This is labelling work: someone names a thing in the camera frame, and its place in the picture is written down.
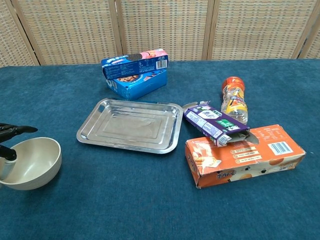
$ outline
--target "wicker screen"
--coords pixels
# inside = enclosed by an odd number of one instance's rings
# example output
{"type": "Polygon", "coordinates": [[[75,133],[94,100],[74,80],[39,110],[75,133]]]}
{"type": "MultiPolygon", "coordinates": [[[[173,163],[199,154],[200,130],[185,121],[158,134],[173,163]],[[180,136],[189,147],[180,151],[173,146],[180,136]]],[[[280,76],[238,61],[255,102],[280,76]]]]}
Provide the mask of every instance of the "wicker screen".
{"type": "Polygon", "coordinates": [[[10,0],[0,0],[0,67],[38,64],[14,14],[10,0]]]}
{"type": "Polygon", "coordinates": [[[40,64],[99,63],[103,58],[118,55],[110,1],[12,2],[40,64]]]}
{"type": "Polygon", "coordinates": [[[317,35],[315,36],[315,39],[313,40],[306,58],[311,59],[319,59],[320,58],[320,31],[318,31],[317,35]]]}
{"type": "Polygon", "coordinates": [[[320,13],[317,21],[312,26],[312,31],[310,32],[299,57],[308,59],[320,58],[320,13]]]}
{"type": "Polygon", "coordinates": [[[316,2],[220,0],[209,55],[214,60],[291,58],[316,2]]]}
{"type": "Polygon", "coordinates": [[[119,0],[117,9],[125,53],[162,48],[170,60],[202,59],[208,0],[119,0]]]}

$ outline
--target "cardboard packaging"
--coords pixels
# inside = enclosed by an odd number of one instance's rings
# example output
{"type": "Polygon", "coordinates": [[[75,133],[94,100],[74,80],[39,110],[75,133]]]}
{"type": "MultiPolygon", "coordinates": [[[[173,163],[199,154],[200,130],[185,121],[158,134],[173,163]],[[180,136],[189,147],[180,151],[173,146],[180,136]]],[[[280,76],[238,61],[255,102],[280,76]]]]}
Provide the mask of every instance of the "cardboard packaging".
{"type": "Polygon", "coordinates": [[[218,111],[208,102],[190,103],[183,106],[186,120],[205,136],[210,137],[215,146],[247,140],[258,144],[259,140],[250,132],[250,128],[232,117],[218,111]]]}
{"type": "Polygon", "coordinates": [[[147,72],[141,75],[106,79],[107,86],[126,100],[138,99],[167,84],[167,70],[147,72]]]}
{"type": "Polygon", "coordinates": [[[166,69],[168,54],[162,48],[106,58],[101,61],[102,71],[107,80],[125,78],[166,69]]]}
{"type": "Polygon", "coordinates": [[[209,137],[190,139],[185,157],[197,188],[294,169],[306,152],[280,125],[252,128],[259,139],[216,147],[209,137]]]}

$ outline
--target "torn cardboard box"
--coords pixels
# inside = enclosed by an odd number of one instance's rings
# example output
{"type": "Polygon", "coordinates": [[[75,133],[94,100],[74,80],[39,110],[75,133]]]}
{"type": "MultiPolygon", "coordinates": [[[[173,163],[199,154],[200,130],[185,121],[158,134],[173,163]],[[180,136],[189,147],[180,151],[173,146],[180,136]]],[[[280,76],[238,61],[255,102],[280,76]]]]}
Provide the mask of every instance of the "torn cardboard box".
{"type": "Polygon", "coordinates": [[[190,139],[185,157],[197,188],[294,169],[306,152],[280,125],[251,129],[259,139],[216,147],[209,137],[190,139]]]}

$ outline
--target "purple snack box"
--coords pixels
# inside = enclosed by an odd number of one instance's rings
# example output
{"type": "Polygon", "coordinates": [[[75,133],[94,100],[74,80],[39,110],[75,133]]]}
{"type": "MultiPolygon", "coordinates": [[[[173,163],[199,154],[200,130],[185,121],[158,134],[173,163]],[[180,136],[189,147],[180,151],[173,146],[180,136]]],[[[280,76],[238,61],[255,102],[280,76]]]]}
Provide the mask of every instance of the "purple snack box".
{"type": "Polygon", "coordinates": [[[205,136],[210,137],[217,147],[227,143],[249,141],[258,144],[259,140],[250,132],[250,128],[232,117],[205,103],[188,104],[184,108],[184,117],[205,136]]]}

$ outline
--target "blue tablecloth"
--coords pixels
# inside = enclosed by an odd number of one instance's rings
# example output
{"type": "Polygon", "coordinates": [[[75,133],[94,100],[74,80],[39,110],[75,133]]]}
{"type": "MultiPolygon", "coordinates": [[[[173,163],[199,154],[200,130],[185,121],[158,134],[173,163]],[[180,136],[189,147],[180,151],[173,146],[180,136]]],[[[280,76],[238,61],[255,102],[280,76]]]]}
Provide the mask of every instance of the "blue tablecloth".
{"type": "Polygon", "coordinates": [[[164,155],[77,141],[95,105],[117,97],[99,64],[0,68],[0,122],[39,129],[3,144],[44,136],[62,149],[47,185],[0,189],[0,239],[319,239],[319,74],[318,59],[171,62],[167,85],[139,101],[220,108],[223,80],[239,76],[248,125],[280,124],[307,152],[294,170],[197,189],[184,150],[202,134],[185,119],[164,155]]]}

